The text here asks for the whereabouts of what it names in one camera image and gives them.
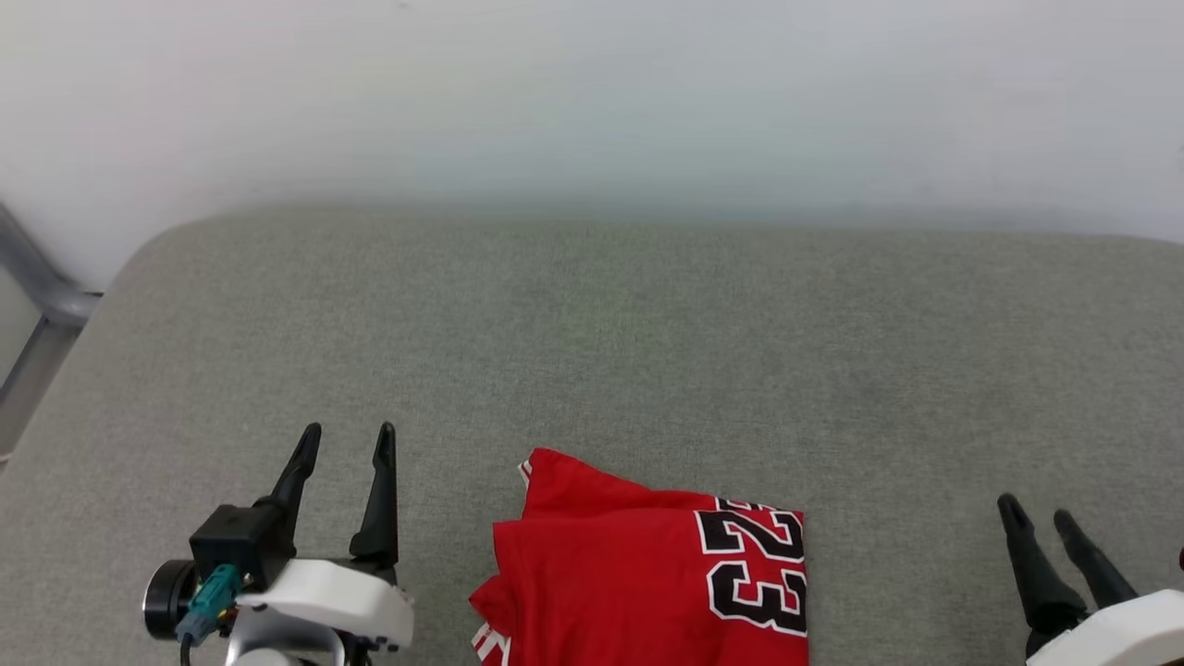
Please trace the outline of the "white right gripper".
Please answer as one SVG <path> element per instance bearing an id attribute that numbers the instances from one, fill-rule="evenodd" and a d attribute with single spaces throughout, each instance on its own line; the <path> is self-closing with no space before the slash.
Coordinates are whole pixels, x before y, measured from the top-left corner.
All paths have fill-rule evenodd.
<path id="1" fill-rule="evenodd" d="M 1003 494 L 997 507 L 1030 629 L 1028 665 L 1180 665 L 1183 593 L 1139 595 L 1070 511 L 1057 510 L 1054 527 L 1099 610 L 1087 619 L 1087 604 L 1045 557 L 1018 498 Z"/>

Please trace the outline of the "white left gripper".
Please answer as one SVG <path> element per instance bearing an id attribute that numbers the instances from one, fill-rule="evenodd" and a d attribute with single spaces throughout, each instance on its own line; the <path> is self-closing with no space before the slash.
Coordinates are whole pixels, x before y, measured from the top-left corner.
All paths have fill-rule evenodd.
<path id="1" fill-rule="evenodd" d="M 264 534 L 296 555 L 295 531 L 307 480 L 322 437 L 309 423 L 272 492 L 255 501 L 266 518 Z M 374 478 L 361 527 L 350 537 L 353 561 L 394 566 L 399 561 L 397 431 L 384 422 L 377 435 Z M 289 561 L 263 593 L 236 598 L 240 611 L 229 634 L 229 665 L 363 665 L 374 652 L 408 649 L 414 607 L 401 588 L 332 561 Z"/>

